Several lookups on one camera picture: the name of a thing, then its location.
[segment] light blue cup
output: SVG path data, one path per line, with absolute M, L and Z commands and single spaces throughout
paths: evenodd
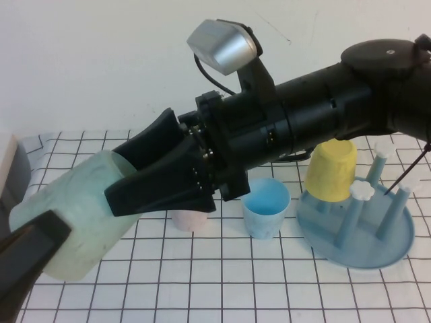
M 273 178 L 251 180 L 250 193 L 242 197 L 242 213 L 250 236 L 271 239 L 278 235 L 290 204 L 287 187 Z

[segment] black cable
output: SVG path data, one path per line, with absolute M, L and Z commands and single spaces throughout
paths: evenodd
M 196 56 L 196 54 L 193 55 L 195 57 L 195 62 L 196 62 L 196 66 L 197 68 L 200 70 L 200 72 L 202 73 L 203 76 L 205 76 L 205 78 L 210 81 L 211 83 L 213 83 L 216 87 L 218 87 L 219 89 L 222 89 L 223 91 L 225 91 L 226 93 L 229 93 L 231 96 L 234 96 L 236 93 L 233 92 L 232 90 L 228 89 L 226 86 L 218 83 L 215 79 L 213 79 L 211 77 L 210 74 L 207 73 L 207 71 L 205 69 L 203 69 L 203 66 L 201 64 L 201 61 L 199 60 L 199 57 Z
M 311 157 L 311 153 L 314 151 L 314 147 L 307 149 L 304 153 L 300 153 L 299 155 L 289 155 L 282 158 L 279 158 L 274 163 L 293 163 L 293 162 L 302 162 Z
M 405 178 L 406 176 L 407 176 L 407 174 L 408 173 L 410 173 L 410 171 L 413 169 L 413 167 L 415 167 L 417 164 L 418 164 L 418 162 L 420 162 L 420 160 L 422 159 L 422 158 L 424 158 L 424 156 L 427 154 L 427 153 L 429 153 L 431 151 L 431 143 L 427 143 L 426 145 L 425 145 L 425 147 L 424 147 L 424 151 L 419 155 L 419 157 L 418 158 L 416 158 L 416 160 L 413 162 L 413 163 L 411 163 L 411 165 L 408 167 L 408 169 L 406 169 L 405 171 L 404 171 L 404 173 L 402 173 L 402 175 L 400 176 L 400 177 L 398 177 L 398 179 L 395 181 L 395 183 L 393 183 L 392 185 L 391 185 L 391 187 L 390 188 L 388 188 L 388 190 L 386 191 L 386 193 L 385 193 L 385 195 L 387 195 L 389 192 L 391 192 L 392 191 L 392 189 L 398 184 L 398 183 L 400 183 L 400 181 L 403 179 L 403 178 Z

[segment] gray object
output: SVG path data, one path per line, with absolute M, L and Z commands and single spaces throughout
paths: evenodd
M 239 24 L 205 20 L 187 40 L 199 60 L 223 75 L 229 75 L 257 57 L 251 35 Z
M 22 144 L 16 143 L 13 136 L 2 137 L 1 144 L 1 171 L 5 179 L 0 188 L 0 239 L 10 233 L 9 213 L 24 198 L 31 178 L 30 162 Z

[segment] white flower knob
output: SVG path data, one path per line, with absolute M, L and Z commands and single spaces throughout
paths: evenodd
M 353 198 L 359 201 L 369 201 L 374 195 L 374 189 L 371 187 L 370 183 L 362 180 L 355 180 L 352 185 L 350 185 L 350 193 Z

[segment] pink cup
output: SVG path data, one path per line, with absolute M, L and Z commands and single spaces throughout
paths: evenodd
M 189 210 L 172 211 L 171 215 L 175 226 L 181 231 L 188 232 L 201 229 L 208 219 L 208 213 Z

